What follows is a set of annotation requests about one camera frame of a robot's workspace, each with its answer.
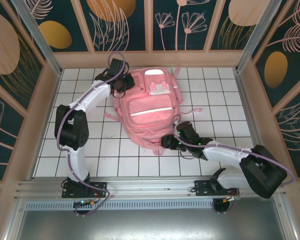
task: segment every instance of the backpack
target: backpack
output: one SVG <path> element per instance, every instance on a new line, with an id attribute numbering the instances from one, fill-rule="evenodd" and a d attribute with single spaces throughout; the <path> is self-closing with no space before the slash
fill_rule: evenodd
<path id="1" fill-rule="evenodd" d="M 135 86 L 122 98 L 113 97 L 113 107 L 130 139 L 160 155 L 161 138 L 172 134 L 172 119 L 180 114 L 181 90 L 176 78 L 165 68 L 131 70 Z"/>

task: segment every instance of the metal ventilation grate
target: metal ventilation grate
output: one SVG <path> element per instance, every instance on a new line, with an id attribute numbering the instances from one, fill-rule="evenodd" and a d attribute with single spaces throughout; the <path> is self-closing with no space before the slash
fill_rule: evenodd
<path id="1" fill-rule="evenodd" d="M 151 210 L 151 209 L 207 209 L 212 207 L 211 198 L 202 199 L 159 199 L 159 200 L 109 200 L 100 210 Z M 94 209 L 86 205 L 78 209 Z M 29 201 L 26 211 L 65 211 L 74 210 L 74 201 Z"/>

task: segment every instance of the white tile floor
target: white tile floor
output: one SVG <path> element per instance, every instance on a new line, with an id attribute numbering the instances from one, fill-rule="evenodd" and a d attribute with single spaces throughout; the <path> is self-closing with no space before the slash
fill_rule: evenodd
<path id="1" fill-rule="evenodd" d="M 92 84 L 103 69 L 65 69 L 49 124 L 39 153 L 34 177 L 66 177 L 68 166 L 54 137 L 56 109 L 68 105 Z M 202 112 L 185 115 L 201 137 L 244 148 L 253 147 L 236 80 L 231 68 L 184 67 L 177 80 L 183 95 L 180 111 L 202 108 Z M 96 106 L 88 116 L 89 140 L 85 161 L 92 177 L 210 176 L 220 168 L 219 162 L 184 159 L 178 151 L 167 150 L 154 156 L 151 150 L 134 144 L 121 123 L 104 118 L 116 114 L 112 98 Z"/>

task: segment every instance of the purple cable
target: purple cable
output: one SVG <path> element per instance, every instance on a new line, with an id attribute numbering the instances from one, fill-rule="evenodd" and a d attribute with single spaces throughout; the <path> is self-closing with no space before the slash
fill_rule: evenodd
<path id="1" fill-rule="evenodd" d="M 179 117 L 179 120 L 181 120 L 181 115 L 180 114 L 177 114 L 175 115 L 173 118 L 172 118 L 172 129 L 173 129 L 173 134 L 174 134 L 174 137 L 182 144 L 188 146 L 188 147 L 193 147 L 193 148 L 203 148 L 203 147 L 209 147 L 209 148 L 223 148 L 223 149 L 230 149 L 230 150 L 234 150 L 234 151 L 237 151 L 239 153 L 243 153 L 243 154 L 249 154 L 249 155 L 252 155 L 252 156 L 255 156 L 257 158 L 260 158 L 260 159 L 263 159 L 263 160 L 266 160 L 274 165 L 277 165 L 278 167 L 284 169 L 286 172 L 288 172 L 290 175 L 291 175 L 291 179 L 287 182 L 284 182 L 282 183 L 283 186 L 285 185 L 289 185 L 291 183 L 293 183 L 296 178 L 294 176 L 294 174 L 291 172 L 291 170 L 289 170 L 287 167 L 285 167 L 284 165 L 282 165 L 281 163 L 269 158 L 269 157 L 266 157 L 266 156 L 262 156 L 260 154 L 257 154 L 257 153 L 254 153 L 254 152 L 251 152 L 251 151 L 247 151 L 247 150 L 244 150 L 243 148 L 238 148 L 238 147 L 233 147 L 233 146 L 228 146 L 228 145 L 224 145 L 224 144 L 207 144 L 207 145 L 193 145 L 193 144 L 189 144 L 189 143 L 186 143 L 185 141 L 182 141 L 180 139 L 180 137 L 176 134 L 175 132 L 175 127 L 174 127 L 174 123 L 175 123 L 175 118 L 176 117 Z"/>
<path id="2" fill-rule="evenodd" d="M 89 216 L 89 215 L 95 213 L 95 212 L 96 212 L 96 211 L 104 204 L 104 202 L 105 202 L 106 200 L 108 200 L 108 198 L 109 198 L 109 196 L 110 196 L 110 192 L 109 192 L 107 189 L 102 189 L 102 188 L 99 188 L 99 187 L 92 186 L 92 185 L 90 185 L 90 184 L 88 184 L 88 183 L 82 181 L 82 180 L 76 175 L 76 173 L 74 172 L 74 169 L 73 169 L 73 167 L 72 167 L 72 165 L 71 165 L 71 160 L 70 160 L 70 150 L 69 150 L 69 149 L 62 148 L 62 147 L 60 146 L 60 135 L 61 135 L 61 130 L 62 130 L 62 128 L 63 128 L 63 126 L 64 126 L 64 124 L 65 124 L 66 119 L 68 118 L 68 116 L 71 114 L 71 112 L 72 112 L 78 105 L 80 105 L 80 104 L 82 103 L 83 99 L 85 99 L 86 96 L 88 96 L 91 92 L 95 91 L 95 90 L 96 90 L 98 87 L 100 87 L 101 85 L 107 84 L 107 83 L 109 83 L 109 82 L 115 80 L 115 79 L 116 79 L 116 78 L 117 78 L 117 77 L 125 70 L 125 67 L 126 67 L 125 57 L 124 57 L 120 52 L 112 52 L 112 53 L 109 55 L 109 57 L 108 57 L 108 65 L 110 66 L 110 58 L 111 58 L 111 56 L 114 55 L 114 54 L 119 54 L 119 55 L 122 57 L 122 62 L 123 62 L 123 64 L 122 64 L 122 67 L 121 67 L 120 71 L 119 71 L 114 77 L 110 78 L 109 80 L 104 81 L 104 82 L 101 82 L 101 83 L 97 84 L 95 87 L 91 88 L 89 91 L 87 91 L 87 92 L 79 99 L 79 101 L 78 101 L 72 108 L 70 108 L 70 110 L 64 115 L 64 117 L 63 117 L 63 119 L 62 119 L 62 121 L 61 121 L 61 123 L 60 123 L 60 126 L 59 126 L 59 129 L 58 129 L 57 136 L 56 136 L 56 146 L 57 146 L 57 148 L 58 148 L 60 151 L 62 151 L 62 152 L 63 152 L 63 151 L 67 152 L 67 155 L 66 155 L 66 156 L 67 156 L 68 166 L 69 166 L 69 169 L 70 169 L 71 173 L 72 173 L 73 176 L 75 177 L 75 179 L 77 179 L 79 183 L 85 185 L 85 186 L 88 187 L 88 188 L 91 188 L 91 189 L 94 189 L 94 190 L 98 190 L 98 191 L 102 191 L 102 192 L 107 193 L 107 196 L 105 197 L 105 199 L 104 199 L 104 200 L 103 200 L 103 201 L 102 201 L 95 209 L 89 211 L 89 212 L 86 213 L 86 214 L 79 215 L 79 213 L 77 212 L 77 207 L 76 207 L 74 211 L 75 211 L 75 214 L 76 214 L 77 216 L 85 217 L 85 216 Z"/>

